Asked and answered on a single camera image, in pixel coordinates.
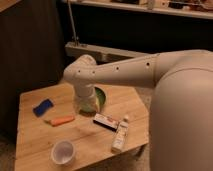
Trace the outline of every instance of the toy carrot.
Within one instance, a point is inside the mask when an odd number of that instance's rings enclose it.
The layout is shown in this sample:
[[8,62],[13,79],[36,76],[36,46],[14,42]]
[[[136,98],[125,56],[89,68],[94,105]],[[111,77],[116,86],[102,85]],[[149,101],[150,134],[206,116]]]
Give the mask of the toy carrot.
[[48,123],[52,126],[58,126],[67,122],[71,122],[75,119],[75,116],[70,115],[70,116],[62,116],[62,117],[57,117],[53,118],[51,120],[44,120],[45,123]]

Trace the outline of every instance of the table leg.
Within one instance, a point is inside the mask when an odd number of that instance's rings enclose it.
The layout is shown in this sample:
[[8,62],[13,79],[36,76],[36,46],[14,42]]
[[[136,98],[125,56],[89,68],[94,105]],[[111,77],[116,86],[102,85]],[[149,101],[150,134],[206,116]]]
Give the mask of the table leg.
[[136,160],[138,160],[138,159],[141,157],[141,155],[142,155],[142,153],[143,153],[145,147],[146,147],[146,145],[142,145],[142,146],[139,148],[138,152],[135,154]]

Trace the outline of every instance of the floor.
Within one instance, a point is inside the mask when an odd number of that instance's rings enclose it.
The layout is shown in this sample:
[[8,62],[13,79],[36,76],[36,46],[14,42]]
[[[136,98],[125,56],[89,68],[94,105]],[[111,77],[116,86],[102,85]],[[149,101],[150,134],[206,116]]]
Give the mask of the floor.
[[[136,88],[139,96],[146,107],[150,108],[153,90]],[[149,168],[149,145],[144,147],[140,157],[137,157],[139,148],[120,154],[113,158],[93,164],[80,171],[150,171]],[[15,161],[15,145],[0,135],[0,171],[13,171]]]

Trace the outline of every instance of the metal pole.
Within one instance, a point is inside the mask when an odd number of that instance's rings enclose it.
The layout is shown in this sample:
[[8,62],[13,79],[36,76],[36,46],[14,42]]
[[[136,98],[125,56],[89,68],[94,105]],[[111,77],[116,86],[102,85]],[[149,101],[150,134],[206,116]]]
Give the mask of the metal pole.
[[68,4],[68,9],[69,9],[69,15],[70,15],[70,21],[71,21],[71,26],[72,26],[72,32],[73,32],[73,38],[74,38],[75,46],[78,46],[78,37],[76,36],[75,22],[74,22],[73,14],[72,14],[71,1],[67,0],[67,4]]

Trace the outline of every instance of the blue sponge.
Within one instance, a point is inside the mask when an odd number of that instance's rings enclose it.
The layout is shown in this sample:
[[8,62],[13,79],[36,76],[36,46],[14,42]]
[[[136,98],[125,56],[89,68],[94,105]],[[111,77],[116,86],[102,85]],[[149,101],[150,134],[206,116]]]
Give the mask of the blue sponge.
[[40,117],[47,111],[47,109],[51,107],[53,107],[53,103],[49,99],[46,99],[42,101],[37,107],[33,108],[33,112],[37,117]]

